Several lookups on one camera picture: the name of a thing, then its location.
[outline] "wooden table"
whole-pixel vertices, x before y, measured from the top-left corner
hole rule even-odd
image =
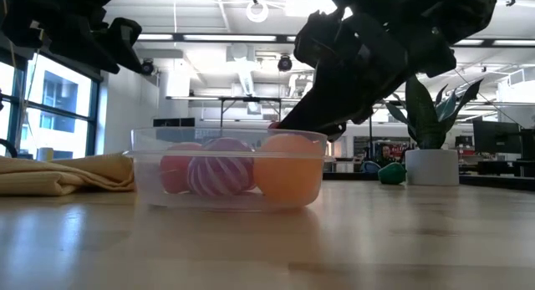
[[[534,289],[535,196],[325,182],[308,209],[0,198],[1,289]]]

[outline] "white pot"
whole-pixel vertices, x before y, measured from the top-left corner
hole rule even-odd
[[[409,150],[405,154],[405,168],[408,185],[459,185],[459,158],[456,150]]]

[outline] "plastic bin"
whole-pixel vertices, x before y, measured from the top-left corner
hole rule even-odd
[[[126,154],[140,203],[270,211],[316,200],[326,145],[302,131],[160,127],[133,130]]]

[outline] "purple striped ball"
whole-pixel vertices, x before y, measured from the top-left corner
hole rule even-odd
[[[204,146],[208,151],[252,151],[240,140],[221,138]],[[256,187],[250,157],[194,157],[188,167],[188,184],[200,196],[230,196]]]

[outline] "towel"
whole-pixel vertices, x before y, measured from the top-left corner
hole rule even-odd
[[[63,196],[82,187],[134,191],[132,160],[122,154],[50,162],[0,157],[0,195]]]

